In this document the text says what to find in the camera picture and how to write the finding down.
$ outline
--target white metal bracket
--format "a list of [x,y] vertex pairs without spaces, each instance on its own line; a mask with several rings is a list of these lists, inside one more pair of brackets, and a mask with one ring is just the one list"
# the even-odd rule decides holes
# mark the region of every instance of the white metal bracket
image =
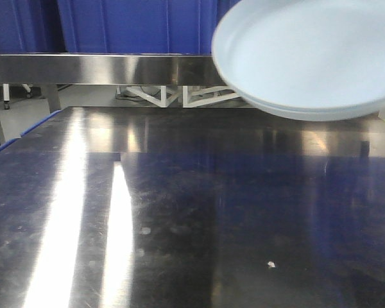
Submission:
[[[200,90],[195,90],[194,87],[183,86],[182,87],[182,97],[183,97],[183,107],[184,108],[193,108],[205,105],[211,105],[218,103],[220,101],[226,101],[228,99],[238,98],[239,95],[235,92],[220,95],[220,91],[231,90],[228,87],[211,87]],[[212,94],[212,97],[200,98],[202,95]]]

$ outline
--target metal rail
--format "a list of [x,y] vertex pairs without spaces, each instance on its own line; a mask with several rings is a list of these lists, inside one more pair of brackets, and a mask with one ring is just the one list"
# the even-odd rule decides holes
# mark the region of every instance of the metal rail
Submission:
[[0,55],[0,83],[224,85],[211,56]]

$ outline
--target white plate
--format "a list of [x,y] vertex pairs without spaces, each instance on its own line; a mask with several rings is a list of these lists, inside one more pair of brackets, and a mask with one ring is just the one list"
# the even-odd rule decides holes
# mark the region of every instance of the white plate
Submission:
[[385,0],[242,0],[212,54],[225,82],[272,114],[369,114],[385,107]]

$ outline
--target stainless steel table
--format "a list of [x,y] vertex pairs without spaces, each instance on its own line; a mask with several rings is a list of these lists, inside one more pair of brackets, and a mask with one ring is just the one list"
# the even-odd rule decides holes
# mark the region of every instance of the stainless steel table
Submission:
[[0,153],[4,307],[385,307],[385,123],[63,110]]

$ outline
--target blue plastic crate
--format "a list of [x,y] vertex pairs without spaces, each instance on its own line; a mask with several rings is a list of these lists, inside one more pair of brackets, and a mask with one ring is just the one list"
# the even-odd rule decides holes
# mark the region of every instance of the blue plastic crate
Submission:
[[0,0],[0,53],[64,51],[56,0]]
[[224,17],[224,15],[236,5],[240,0],[219,0],[218,1],[218,21]]
[[71,53],[211,52],[217,0],[58,0]]

